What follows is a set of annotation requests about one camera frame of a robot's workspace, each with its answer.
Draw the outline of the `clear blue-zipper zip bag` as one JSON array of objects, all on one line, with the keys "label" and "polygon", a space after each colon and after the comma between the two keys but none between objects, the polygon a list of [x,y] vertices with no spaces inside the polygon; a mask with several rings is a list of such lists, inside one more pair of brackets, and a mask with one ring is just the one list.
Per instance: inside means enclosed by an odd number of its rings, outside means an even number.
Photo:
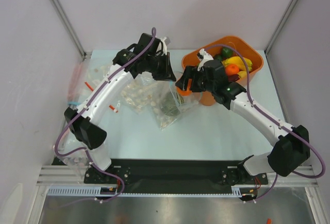
[{"label": "clear blue-zipper zip bag", "polygon": [[151,98],[151,110],[160,130],[165,130],[186,112],[197,107],[202,93],[182,95],[172,81],[157,81]]}]

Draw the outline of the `orange tangerine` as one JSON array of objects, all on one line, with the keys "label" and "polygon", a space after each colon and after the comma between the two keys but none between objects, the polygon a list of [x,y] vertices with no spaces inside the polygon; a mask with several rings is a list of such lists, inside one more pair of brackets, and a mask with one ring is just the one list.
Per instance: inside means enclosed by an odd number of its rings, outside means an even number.
[{"label": "orange tangerine", "polygon": [[235,64],[228,64],[225,67],[225,73],[227,76],[232,76],[232,75],[236,75],[240,72],[240,69],[237,65]]},{"label": "orange tangerine", "polygon": [[178,94],[181,96],[189,96],[192,94],[192,91],[188,88],[186,90],[182,90],[179,87],[176,87],[176,90],[177,90]]}]

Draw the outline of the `netted green melon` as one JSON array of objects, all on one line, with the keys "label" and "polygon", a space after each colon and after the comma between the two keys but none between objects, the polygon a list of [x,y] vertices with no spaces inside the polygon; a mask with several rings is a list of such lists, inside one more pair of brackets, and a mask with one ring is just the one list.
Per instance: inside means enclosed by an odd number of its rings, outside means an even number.
[{"label": "netted green melon", "polygon": [[168,91],[160,102],[160,109],[166,116],[175,117],[183,112],[184,98],[177,92]]}]

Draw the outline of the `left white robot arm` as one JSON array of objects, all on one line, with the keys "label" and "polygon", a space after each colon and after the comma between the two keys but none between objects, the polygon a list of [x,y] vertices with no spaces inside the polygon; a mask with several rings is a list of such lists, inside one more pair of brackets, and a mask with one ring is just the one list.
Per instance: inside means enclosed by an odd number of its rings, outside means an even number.
[{"label": "left white robot arm", "polygon": [[107,132],[99,123],[112,100],[138,75],[148,72],[156,81],[176,81],[167,50],[169,43],[168,37],[157,38],[155,29],[151,34],[143,33],[138,43],[117,52],[108,73],[90,96],[77,108],[64,112],[70,131],[98,167],[95,176],[103,183],[112,180],[113,169],[109,167]]}]

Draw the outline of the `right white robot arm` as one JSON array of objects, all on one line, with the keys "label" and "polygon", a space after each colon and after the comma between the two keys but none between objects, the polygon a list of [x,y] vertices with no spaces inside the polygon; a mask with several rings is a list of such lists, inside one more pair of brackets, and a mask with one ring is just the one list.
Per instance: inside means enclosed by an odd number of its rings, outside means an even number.
[{"label": "right white robot arm", "polygon": [[211,93],[217,103],[243,117],[272,145],[271,152],[241,161],[242,168],[238,170],[241,182],[251,183],[261,173],[275,172],[286,177],[309,159],[310,148],[300,141],[309,139],[308,130],[302,125],[294,127],[282,122],[253,104],[245,87],[229,81],[219,61],[209,60],[201,67],[187,66],[175,85],[182,91]]}]

